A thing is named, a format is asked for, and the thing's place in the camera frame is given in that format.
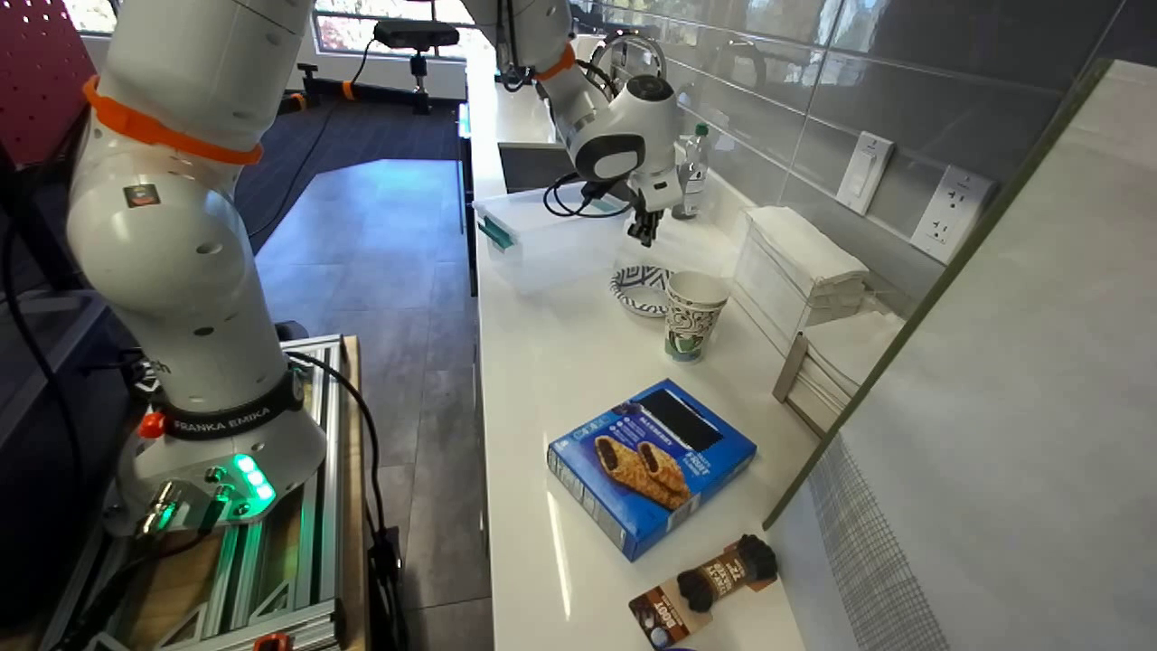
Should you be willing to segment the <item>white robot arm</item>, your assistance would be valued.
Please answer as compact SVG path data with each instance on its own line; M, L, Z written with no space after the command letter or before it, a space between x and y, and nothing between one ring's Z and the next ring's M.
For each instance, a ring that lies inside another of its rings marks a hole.
M152 381L101 495L114 536L248 524L320 470L236 205L302 25L308 0L125 0L78 89L66 240Z

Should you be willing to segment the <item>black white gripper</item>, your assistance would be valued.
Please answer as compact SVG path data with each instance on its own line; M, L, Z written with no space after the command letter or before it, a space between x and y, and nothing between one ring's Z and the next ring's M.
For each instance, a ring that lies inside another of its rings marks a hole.
M630 224L630 240L649 247L648 213L660 213L679 201L674 146L648 134L604 134L590 136L573 151L573 171L584 182L584 195L598 200L612 189L624 189L642 208Z

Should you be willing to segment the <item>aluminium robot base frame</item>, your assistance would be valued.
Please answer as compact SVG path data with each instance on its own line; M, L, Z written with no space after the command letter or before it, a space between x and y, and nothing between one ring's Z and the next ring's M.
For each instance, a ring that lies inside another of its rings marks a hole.
M286 339L314 448L132 439L34 651L363 648L359 339Z

